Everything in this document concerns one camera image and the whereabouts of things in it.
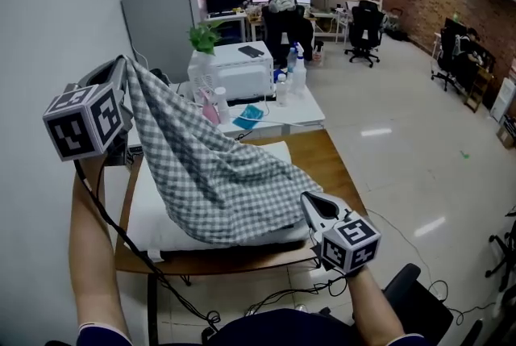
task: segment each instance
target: plaid blanket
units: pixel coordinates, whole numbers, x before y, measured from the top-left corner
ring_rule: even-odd
[[[169,217],[189,236],[239,244],[303,219],[300,194],[321,191],[306,173],[214,124],[127,59],[135,125]]]

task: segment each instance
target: spray bottle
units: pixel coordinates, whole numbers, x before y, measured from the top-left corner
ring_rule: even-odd
[[[306,84],[305,58],[303,57],[304,50],[300,43],[297,44],[297,49],[298,60],[296,61],[296,66],[293,69],[292,91],[296,95],[302,95]]]

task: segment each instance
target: red brick wall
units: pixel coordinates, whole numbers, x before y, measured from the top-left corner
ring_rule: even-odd
[[[384,9],[404,10],[402,26],[419,46],[431,51],[434,32],[444,25],[446,17],[456,12],[462,23],[474,27],[481,35],[481,44],[496,58],[495,80],[485,103],[496,98],[503,78],[509,73],[516,56],[516,2],[512,0],[384,0]],[[516,103],[511,107],[516,115]]]

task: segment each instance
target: ceiling light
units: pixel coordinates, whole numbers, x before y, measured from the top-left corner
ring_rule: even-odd
[[[446,217],[441,217],[439,219],[436,219],[435,221],[432,221],[431,223],[428,223],[425,226],[422,226],[421,228],[418,228],[414,232],[414,237],[421,237],[424,236],[426,233],[429,233],[432,230],[435,230],[438,226],[441,224],[444,224],[446,222]]]
[[[381,128],[379,130],[368,130],[368,131],[362,131],[360,135],[362,136],[374,136],[374,135],[384,135],[384,134],[390,134],[393,130],[390,128]]]

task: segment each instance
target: cardboard box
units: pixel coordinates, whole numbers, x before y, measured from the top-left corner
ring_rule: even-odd
[[[514,138],[505,126],[500,127],[497,137],[506,149],[511,149],[514,146]]]

